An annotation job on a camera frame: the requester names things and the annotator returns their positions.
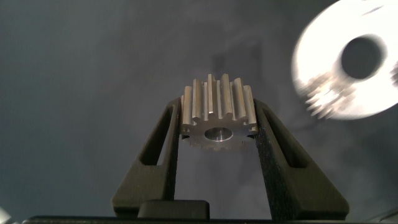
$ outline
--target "aluminum gear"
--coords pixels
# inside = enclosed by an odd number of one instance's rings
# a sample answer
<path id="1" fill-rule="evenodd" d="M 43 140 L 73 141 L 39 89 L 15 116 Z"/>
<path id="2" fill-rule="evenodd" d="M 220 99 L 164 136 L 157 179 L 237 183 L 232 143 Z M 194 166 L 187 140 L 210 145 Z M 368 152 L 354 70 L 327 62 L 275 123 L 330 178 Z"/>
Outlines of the aluminum gear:
<path id="1" fill-rule="evenodd" d="M 229 82 L 228 74 L 207 82 L 193 81 L 181 96 L 181 135 L 193 147 L 242 149 L 258 132 L 251 88 L 240 78 Z"/>

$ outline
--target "disc hole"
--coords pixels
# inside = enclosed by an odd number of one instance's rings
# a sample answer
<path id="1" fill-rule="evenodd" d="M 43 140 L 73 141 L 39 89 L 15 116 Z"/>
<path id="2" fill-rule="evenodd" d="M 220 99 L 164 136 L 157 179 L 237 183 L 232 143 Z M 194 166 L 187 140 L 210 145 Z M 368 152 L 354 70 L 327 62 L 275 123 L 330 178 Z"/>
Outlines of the disc hole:
<path id="1" fill-rule="evenodd" d="M 341 55 L 341 67 L 348 76 L 362 80 L 370 77 L 382 61 L 382 52 L 370 38 L 357 37 L 351 40 Z"/>

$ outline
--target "gray backdrop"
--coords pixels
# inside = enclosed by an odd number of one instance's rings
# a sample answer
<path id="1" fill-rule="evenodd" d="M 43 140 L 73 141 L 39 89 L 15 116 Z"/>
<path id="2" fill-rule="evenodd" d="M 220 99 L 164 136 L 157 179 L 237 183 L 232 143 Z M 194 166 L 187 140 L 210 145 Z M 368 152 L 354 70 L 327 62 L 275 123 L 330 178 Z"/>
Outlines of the gray backdrop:
<path id="1" fill-rule="evenodd" d="M 164 106 L 208 73 L 242 77 L 347 198 L 349 220 L 398 206 L 397 112 L 316 121 L 290 76 L 333 1 L 0 1 L 0 206 L 111 216 L 111 196 Z M 257 151 L 180 144 L 175 198 L 212 218 L 270 218 Z"/>

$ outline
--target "spinning metal disc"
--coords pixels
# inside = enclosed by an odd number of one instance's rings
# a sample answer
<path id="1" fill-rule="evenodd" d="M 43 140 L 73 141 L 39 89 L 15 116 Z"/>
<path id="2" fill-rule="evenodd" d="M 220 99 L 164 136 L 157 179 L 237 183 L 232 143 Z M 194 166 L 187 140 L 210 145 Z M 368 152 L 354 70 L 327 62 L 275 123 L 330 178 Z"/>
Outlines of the spinning metal disc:
<path id="1" fill-rule="evenodd" d="M 299 38 L 292 75 L 297 93 L 319 118 L 359 119 L 398 103 L 398 1 L 342 0 L 319 14 Z M 381 53 L 364 79 L 349 76 L 341 57 L 350 41 L 364 38 Z"/>

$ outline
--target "center hole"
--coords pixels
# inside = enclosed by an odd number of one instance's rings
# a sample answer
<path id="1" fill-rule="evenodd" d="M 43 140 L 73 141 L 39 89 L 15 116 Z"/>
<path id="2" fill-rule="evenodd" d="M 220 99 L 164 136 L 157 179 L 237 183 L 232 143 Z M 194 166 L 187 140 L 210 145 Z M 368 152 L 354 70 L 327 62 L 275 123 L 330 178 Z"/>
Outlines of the center hole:
<path id="1" fill-rule="evenodd" d="M 365 79 L 381 64 L 382 52 L 372 39 L 357 37 L 350 41 L 341 55 L 341 66 L 347 75 Z"/>
<path id="2" fill-rule="evenodd" d="M 210 128 L 205 132 L 205 137 L 212 141 L 225 141 L 232 137 L 232 131 L 228 128 Z"/>

